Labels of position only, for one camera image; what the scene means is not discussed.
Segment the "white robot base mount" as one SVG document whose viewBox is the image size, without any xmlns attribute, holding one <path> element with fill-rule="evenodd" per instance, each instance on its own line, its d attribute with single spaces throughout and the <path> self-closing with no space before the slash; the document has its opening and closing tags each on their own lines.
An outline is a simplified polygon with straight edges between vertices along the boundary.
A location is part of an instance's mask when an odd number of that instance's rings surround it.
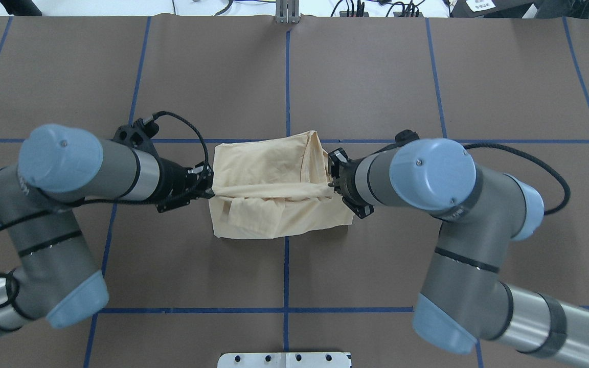
<svg viewBox="0 0 589 368">
<path fill-rule="evenodd" d="M 217 367 L 353 367 L 346 352 L 225 353 Z"/>
</svg>

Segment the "right silver-grey robot arm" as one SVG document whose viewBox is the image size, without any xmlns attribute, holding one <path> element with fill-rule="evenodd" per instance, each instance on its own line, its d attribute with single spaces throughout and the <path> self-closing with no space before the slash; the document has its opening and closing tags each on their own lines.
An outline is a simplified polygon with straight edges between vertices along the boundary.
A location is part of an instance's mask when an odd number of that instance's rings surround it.
<svg viewBox="0 0 589 368">
<path fill-rule="evenodd" d="M 441 221 L 412 319 L 419 337 L 454 354 L 488 340 L 589 367 L 589 310 L 500 281 L 510 242 L 545 217 L 535 188 L 478 165 L 459 142 L 415 133 L 358 159 L 338 148 L 328 168 L 329 186 L 359 218 L 396 206 Z"/>
</svg>

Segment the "left silver-grey robot arm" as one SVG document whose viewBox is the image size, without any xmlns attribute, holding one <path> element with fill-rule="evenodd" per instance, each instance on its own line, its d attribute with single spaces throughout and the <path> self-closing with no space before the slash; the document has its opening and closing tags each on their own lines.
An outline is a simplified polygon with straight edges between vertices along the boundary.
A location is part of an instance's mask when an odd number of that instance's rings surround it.
<svg viewBox="0 0 589 368">
<path fill-rule="evenodd" d="M 0 337 L 46 319 L 68 328 L 103 309 L 108 291 L 74 209 L 96 200 L 166 212 L 211 198 L 208 154 L 194 167 L 162 158 L 155 123 L 117 129 L 110 140 L 59 124 L 35 128 L 14 165 L 0 169 L 0 231 L 21 264 L 0 272 Z"/>
</svg>

